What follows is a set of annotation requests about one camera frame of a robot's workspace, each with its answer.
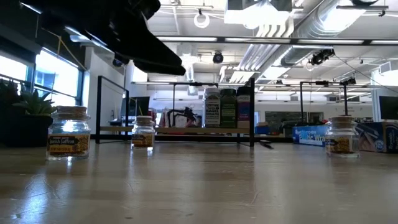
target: desk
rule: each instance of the desk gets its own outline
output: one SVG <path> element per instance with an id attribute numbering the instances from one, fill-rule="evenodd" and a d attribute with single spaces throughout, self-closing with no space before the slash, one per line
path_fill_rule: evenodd
<path id="1" fill-rule="evenodd" d="M 89 159 L 0 149 L 0 223 L 396 223 L 398 157 L 320 147 L 91 144 Z"/>

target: bottle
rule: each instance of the bottle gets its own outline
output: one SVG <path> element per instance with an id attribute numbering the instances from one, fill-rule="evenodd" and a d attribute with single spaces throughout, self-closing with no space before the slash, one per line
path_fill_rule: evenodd
<path id="1" fill-rule="evenodd" d="M 131 149 L 153 150 L 155 123 L 151 116 L 137 116 L 131 133 Z"/>
<path id="2" fill-rule="evenodd" d="M 221 127 L 236 128 L 236 90 L 222 89 L 221 93 Z"/>
<path id="3" fill-rule="evenodd" d="M 85 159 L 90 148 L 90 127 L 84 106 L 57 106 L 47 138 L 47 160 Z"/>
<path id="4" fill-rule="evenodd" d="M 238 128 L 250 128 L 250 87 L 239 87 L 236 101 L 238 103 Z"/>
<path id="5" fill-rule="evenodd" d="M 205 88 L 203 95 L 203 127 L 219 128 L 220 126 L 220 91 L 217 88 Z"/>
<path id="6" fill-rule="evenodd" d="M 354 118 L 338 116 L 329 119 L 325 135 L 326 153 L 336 157 L 359 157 L 358 132 Z"/>

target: table surface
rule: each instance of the table surface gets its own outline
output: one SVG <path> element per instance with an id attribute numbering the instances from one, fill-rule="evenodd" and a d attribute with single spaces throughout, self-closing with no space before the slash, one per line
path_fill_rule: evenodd
<path id="1" fill-rule="evenodd" d="M 273 145 L 92 142 L 69 162 L 0 149 L 0 223 L 397 223 L 398 156 Z"/>

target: shelf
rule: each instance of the shelf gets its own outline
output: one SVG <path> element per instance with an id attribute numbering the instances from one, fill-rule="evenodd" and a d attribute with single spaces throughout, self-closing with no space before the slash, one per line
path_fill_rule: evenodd
<path id="1" fill-rule="evenodd" d="M 102 126 L 101 131 L 131 131 L 132 127 Z M 160 133 L 234 133 L 249 134 L 248 128 L 155 128 Z"/>
<path id="2" fill-rule="evenodd" d="M 155 128 L 160 133 L 234 133 L 249 134 L 248 128 Z"/>

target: green leaves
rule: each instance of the green leaves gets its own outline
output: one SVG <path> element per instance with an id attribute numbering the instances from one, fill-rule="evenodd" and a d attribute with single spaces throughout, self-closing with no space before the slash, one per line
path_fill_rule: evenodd
<path id="1" fill-rule="evenodd" d="M 23 101 L 14 103 L 13 106 L 17 106 L 25 109 L 26 114 L 32 115 L 49 115 L 56 110 L 56 107 L 51 106 L 54 102 L 51 100 L 45 100 L 50 93 L 44 94 L 39 97 L 39 93 L 35 90 L 32 93 L 22 92 L 21 97 Z"/>

